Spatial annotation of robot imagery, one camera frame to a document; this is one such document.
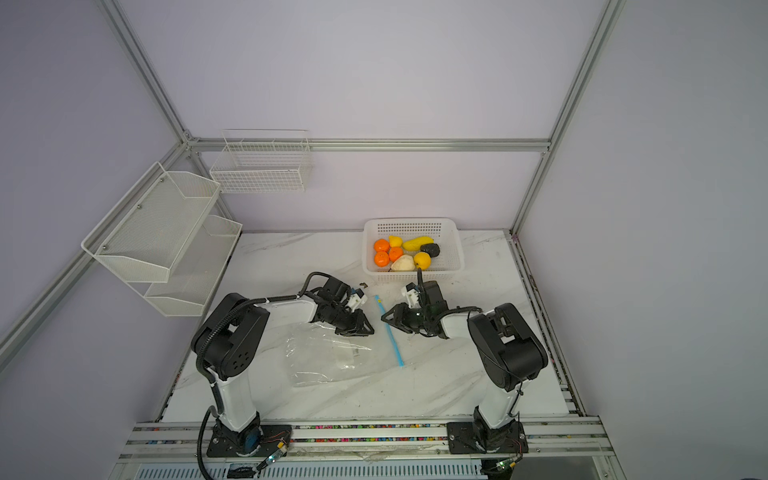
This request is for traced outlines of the clear zip top bag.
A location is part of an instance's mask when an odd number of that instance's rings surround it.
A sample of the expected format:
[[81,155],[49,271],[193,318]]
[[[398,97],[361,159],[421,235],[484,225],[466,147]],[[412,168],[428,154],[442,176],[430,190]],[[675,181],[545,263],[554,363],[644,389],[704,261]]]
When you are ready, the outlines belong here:
[[315,311],[307,298],[274,309],[285,329],[284,364],[292,386],[338,383],[404,366],[386,328],[369,321],[373,335],[339,336],[335,327],[311,322]]

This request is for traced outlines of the round yellow fruit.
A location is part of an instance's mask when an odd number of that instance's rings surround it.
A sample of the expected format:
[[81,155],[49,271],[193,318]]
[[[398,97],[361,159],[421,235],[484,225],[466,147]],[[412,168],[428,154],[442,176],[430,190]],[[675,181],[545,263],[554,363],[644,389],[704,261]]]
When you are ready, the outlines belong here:
[[413,261],[417,269],[427,270],[432,264],[432,257],[426,252],[418,252],[413,256]]

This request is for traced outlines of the white plastic perforated basket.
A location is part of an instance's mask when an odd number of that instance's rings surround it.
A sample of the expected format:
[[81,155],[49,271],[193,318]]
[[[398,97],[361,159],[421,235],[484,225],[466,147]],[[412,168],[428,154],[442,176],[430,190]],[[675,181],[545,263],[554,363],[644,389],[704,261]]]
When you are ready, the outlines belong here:
[[381,281],[450,278],[465,268],[458,228],[448,218],[390,218],[366,222],[363,270]]

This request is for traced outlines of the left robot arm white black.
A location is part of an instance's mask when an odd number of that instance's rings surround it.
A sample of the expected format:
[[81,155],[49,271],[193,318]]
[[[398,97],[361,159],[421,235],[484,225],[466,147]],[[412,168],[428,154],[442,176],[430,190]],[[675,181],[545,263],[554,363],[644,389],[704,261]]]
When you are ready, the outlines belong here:
[[292,295],[248,298],[239,293],[223,297],[191,341],[195,368],[213,396],[208,414],[215,420],[207,454],[211,457],[253,456],[266,446],[285,441],[290,427],[270,435],[261,427],[247,370],[256,357],[273,305],[300,306],[308,323],[324,323],[342,337],[375,333],[362,307],[367,296],[323,272],[308,274]]

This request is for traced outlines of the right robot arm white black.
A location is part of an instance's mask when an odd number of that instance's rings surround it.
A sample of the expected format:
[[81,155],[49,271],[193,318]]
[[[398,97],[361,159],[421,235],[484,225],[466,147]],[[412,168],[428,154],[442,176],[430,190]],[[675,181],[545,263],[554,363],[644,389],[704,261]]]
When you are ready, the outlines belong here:
[[448,306],[435,281],[409,283],[405,300],[384,311],[381,320],[406,334],[473,342],[490,385],[470,422],[447,425],[452,453],[528,451],[519,401],[524,388],[549,364],[549,356],[517,307],[503,303],[489,311]]

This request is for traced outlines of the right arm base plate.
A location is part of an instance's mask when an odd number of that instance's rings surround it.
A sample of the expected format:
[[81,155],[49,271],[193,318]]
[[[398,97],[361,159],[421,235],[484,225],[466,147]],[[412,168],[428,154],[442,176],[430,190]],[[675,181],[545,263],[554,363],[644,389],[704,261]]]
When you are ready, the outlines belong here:
[[523,455],[529,452],[527,435],[517,420],[498,429],[490,429],[482,421],[449,422],[446,429],[451,454]]

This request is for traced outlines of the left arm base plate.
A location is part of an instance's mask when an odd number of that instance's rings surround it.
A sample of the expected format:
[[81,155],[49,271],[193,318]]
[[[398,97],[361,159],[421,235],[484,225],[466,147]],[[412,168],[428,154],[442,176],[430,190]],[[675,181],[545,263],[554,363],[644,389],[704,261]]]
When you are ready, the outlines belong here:
[[290,425],[257,425],[235,432],[216,421],[205,453],[210,458],[266,458],[280,444],[287,446],[292,433]]

